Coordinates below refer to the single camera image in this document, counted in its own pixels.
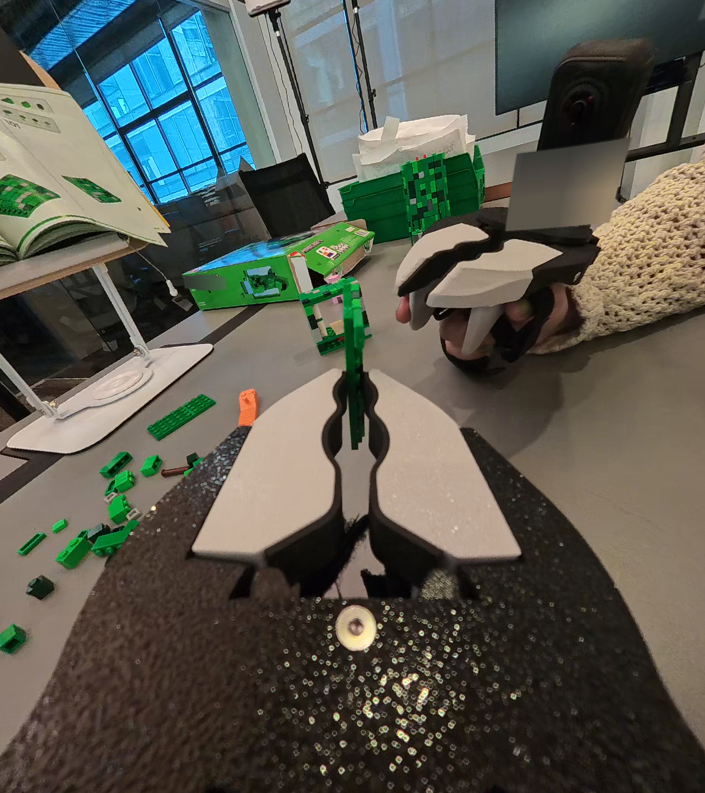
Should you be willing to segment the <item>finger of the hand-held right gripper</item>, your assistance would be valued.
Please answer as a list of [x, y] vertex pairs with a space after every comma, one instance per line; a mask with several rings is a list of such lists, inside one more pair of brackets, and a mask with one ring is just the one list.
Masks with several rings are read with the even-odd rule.
[[488, 251], [490, 235], [481, 228], [456, 223], [424, 234], [408, 251], [397, 269], [395, 293], [406, 297], [437, 285], [459, 263]]
[[432, 309], [494, 307], [521, 299], [534, 269], [560, 250], [525, 240], [508, 240], [501, 250], [455, 265], [427, 295]]

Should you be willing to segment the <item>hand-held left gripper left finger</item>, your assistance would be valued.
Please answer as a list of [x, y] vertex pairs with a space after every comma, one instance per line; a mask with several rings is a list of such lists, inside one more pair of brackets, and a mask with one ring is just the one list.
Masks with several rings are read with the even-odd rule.
[[274, 569], [302, 596], [332, 588], [345, 542], [345, 374], [330, 369], [255, 420], [195, 541], [198, 560]]

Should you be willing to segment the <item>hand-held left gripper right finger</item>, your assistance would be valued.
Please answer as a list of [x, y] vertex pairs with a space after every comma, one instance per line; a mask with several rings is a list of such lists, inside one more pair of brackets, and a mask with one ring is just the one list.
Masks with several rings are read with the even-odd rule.
[[369, 538], [388, 573], [420, 588], [433, 570], [511, 562], [521, 549], [461, 428], [379, 370], [367, 373]]

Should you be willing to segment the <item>green mosaic lego plate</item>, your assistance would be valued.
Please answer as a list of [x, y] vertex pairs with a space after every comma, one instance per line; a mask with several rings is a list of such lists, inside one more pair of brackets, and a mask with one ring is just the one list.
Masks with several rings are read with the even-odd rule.
[[344, 280], [341, 296], [350, 445], [357, 450], [365, 436], [364, 348], [368, 319], [360, 285], [355, 279]]

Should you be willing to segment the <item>lego pieces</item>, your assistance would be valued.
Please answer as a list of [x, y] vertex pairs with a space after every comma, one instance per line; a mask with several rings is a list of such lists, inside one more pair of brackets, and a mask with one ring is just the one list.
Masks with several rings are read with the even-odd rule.
[[[109, 484], [104, 492], [104, 502], [108, 507], [110, 523], [100, 522], [89, 530], [82, 530], [66, 547], [56, 556], [56, 562], [65, 570], [74, 570], [78, 564], [89, 554], [93, 553], [98, 558], [113, 555], [121, 545], [128, 539], [130, 533], [135, 530], [141, 521], [142, 512], [130, 505], [125, 493], [135, 484], [134, 474], [125, 469], [125, 465], [131, 460], [128, 453], [120, 453], [111, 461], [111, 468], [116, 466], [115, 475], [103, 473], [103, 476], [110, 477]], [[163, 470], [162, 459], [157, 455], [150, 455], [143, 463], [140, 473], [144, 477], [152, 477], [158, 472], [161, 476], [177, 477], [187, 476], [193, 471], [203, 458], [197, 453], [191, 453], [186, 458], [186, 465]], [[28, 556], [35, 550], [48, 535], [44, 532], [37, 532], [26, 541], [18, 550], [17, 555]], [[54, 592], [54, 581], [44, 575], [35, 577], [27, 584], [26, 594], [44, 600]], [[0, 649], [3, 652], [13, 653], [18, 646], [26, 641], [26, 633], [20, 627], [9, 627], [1, 632]]]

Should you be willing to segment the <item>long green lego plate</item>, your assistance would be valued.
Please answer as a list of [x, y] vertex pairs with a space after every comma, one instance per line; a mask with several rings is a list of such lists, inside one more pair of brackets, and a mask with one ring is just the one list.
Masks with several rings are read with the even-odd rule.
[[147, 426], [147, 432], [157, 441], [180, 430], [198, 416], [215, 407], [216, 401], [204, 394], [195, 396], [190, 401], [170, 411], [161, 419]]

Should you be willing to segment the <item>partial lego build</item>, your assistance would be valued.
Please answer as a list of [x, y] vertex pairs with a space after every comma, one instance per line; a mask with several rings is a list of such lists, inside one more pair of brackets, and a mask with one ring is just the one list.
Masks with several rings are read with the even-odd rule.
[[[371, 338], [363, 293], [357, 279], [352, 285], [351, 298], [360, 299], [364, 339]], [[344, 303], [332, 304], [326, 292], [328, 284], [319, 285], [300, 295], [299, 301], [306, 315], [312, 340], [320, 355], [341, 350], [345, 345]]]

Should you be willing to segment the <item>green lego box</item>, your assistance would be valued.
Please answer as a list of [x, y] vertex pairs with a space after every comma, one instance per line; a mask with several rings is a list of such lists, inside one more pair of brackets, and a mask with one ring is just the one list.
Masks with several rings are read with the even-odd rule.
[[352, 223], [336, 223], [249, 243], [186, 272], [183, 280], [202, 311], [298, 301], [349, 274], [371, 253], [375, 236]]

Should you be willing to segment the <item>lego instruction booklet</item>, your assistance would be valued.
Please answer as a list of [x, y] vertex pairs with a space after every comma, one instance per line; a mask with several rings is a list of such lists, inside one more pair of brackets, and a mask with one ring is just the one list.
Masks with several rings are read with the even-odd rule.
[[169, 225], [70, 94], [0, 83], [0, 266], [106, 233]]

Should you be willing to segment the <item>person's right hand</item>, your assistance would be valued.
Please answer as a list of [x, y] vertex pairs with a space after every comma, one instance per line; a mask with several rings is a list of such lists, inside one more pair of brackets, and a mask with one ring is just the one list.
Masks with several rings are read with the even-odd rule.
[[[503, 353], [508, 346], [498, 344], [492, 334], [469, 353], [463, 352], [469, 309], [450, 309], [442, 312], [438, 320], [440, 345], [446, 359], [466, 375], [480, 377], [496, 374], [509, 363]], [[541, 344], [568, 335], [581, 325], [570, 291], [561, 283], [552, 284], [530, 297], [517, 302], [506, 303], [494, 330], [508, 323], [511, 342], [533, 341], [532, 348], [524, 347], [523, 352], [537, 352]]]

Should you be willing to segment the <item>crumpled white papers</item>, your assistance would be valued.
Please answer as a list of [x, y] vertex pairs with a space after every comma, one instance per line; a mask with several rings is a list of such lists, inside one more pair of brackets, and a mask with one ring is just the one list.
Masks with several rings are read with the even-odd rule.
[[476, 137], [467, 115], [448, 114], [414, 121], [388, 116], [384, 125], [358, 135], [353, 165], [361, 183], [398, 173], [401, 167], [433, 154], [447, 157], [475, 153]]

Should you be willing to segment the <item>black mesh chair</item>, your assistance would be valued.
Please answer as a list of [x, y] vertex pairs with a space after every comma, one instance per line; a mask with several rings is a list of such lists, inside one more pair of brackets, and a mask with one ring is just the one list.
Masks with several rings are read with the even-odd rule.
[[273, 239], [306, 232], [335, 213], [304, 153], [259, 169], [241, 158], [238, 174]]

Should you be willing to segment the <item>white book stand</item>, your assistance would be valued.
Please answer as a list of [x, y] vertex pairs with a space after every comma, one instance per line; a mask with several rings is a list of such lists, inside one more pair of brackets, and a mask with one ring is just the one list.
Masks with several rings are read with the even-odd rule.
[[69, 455], [106, 439], [213, 352], [211, 342], [150, 349], [111, 279], [107, 263], [147, 244], [107, 233], [71, 247], [0, 266], [0, 300], [88, 269], [93, 270], [123, 326], [134, 356], [61, 405], [40, 399], [0, 352], [0, 370], [40, 417], [8, 441], [13, 452]]

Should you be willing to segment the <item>black tripod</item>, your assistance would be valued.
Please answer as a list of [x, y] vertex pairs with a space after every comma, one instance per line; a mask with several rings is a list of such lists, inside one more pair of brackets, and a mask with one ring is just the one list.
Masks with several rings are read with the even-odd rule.
[[275, 36], [277, 38], [277, 42], [278, 42], [278, 45], [279, 45], [281, 58], [282, 58], [282, 60], [284, 62], [285, 68], [286, 68], [286, 72], [287, 72], [287, 75], [288, 75], [288, 80], [289, 80], [289, 84], [290, 84], [290, 87], [291, 87], [291, 91], [292, 91], [292, 94], [294, 95], [295, 100], [296, 100], [296, 106], [297, 106], [297, 109], [298, 109], [298, 115], [299, 115], [301, 124], [303, 126], [303, 131], [304, 131], [304, 135], [305, 135], [305, 138], [306, 138], [306, 141], [307, 141], [310, 157], [311, 157], [312, 162], [313, 162], [313, 164], [315, 166], [315, 172], [316, 172], [316, 174], [318, 176], [318, 179], [319, 179], [320, 184], [322, 185], [322, 187], [324, 189], [327, 189], [327, 187], [329, 186], [329, 183], [324, 178], [324, 175], [323, 175], [322, 169], [321, 169], [321, 165], [319, 163], [319, 158], [318, 158], [317, 151], [316, 151], [316, 148], [315, 148], [315, 144], [314, 144], [314, 141], [313, 141], [313, 138], [312, 138], [312, 135], [311, 135], [311, 131], [310, 131], [310, 123], [309, 123], [308, 113], [307, 113], [307, 110], [306, 110], [306, 107], [305, 107], [305, 103], [304, 103], [304, 100], [303, 100], [302, 92], [301, 92], [299, 84], [298, 84], [298, 77], [297, 77], [297, 73], [296, 73], [294, 60], [292, 58], [291, 50], [289, 48], [289, 45], [288, 45], [288, 42], [287, 42], [287, 39], [286, 39], [284, 26], [283, 26], [283, 23], [281, 21], [281, 11], [279, 10], [281, 7], [282, 7], [282, 5], [281, 6], [277, 6], [274, 9], [270, 9], [267, 12], [267, 17], [268, 17], [268, 20], [269, 20], [270, 25], [272, 27], [272, 31], [275, 33]]

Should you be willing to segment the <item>large window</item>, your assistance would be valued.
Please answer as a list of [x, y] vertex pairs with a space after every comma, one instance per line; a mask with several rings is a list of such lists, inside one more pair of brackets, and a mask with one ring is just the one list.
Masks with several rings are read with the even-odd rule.
[[0, 2], [0, 25], [80, 105], [154, 204], [254, 166], [194, 2]]

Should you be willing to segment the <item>large wall screen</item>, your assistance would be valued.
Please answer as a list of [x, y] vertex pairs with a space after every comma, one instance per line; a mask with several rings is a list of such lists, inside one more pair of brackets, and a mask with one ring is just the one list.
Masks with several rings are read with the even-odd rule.
[[705, 1], [496, 1], [496, 114], [546, 100], [573, 46], [638, 38], [656, 64], [703, 52]]

